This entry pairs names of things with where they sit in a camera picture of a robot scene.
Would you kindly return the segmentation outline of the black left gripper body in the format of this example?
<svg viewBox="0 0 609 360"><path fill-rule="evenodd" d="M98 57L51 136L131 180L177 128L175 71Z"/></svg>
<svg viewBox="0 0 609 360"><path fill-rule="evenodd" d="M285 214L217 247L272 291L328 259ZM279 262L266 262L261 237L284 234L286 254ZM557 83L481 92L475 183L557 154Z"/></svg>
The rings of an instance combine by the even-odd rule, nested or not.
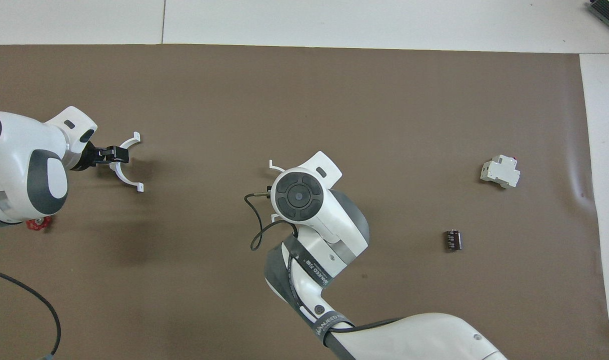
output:
<svg viewBox="0 0 609 360"><path fill-rule="evenodd" d="M96 164L105 164L105 155L103 155L105 150L104 147L94 146L92 142L87 142L72 171L84 171L89 167L95 167Z"/></svg>

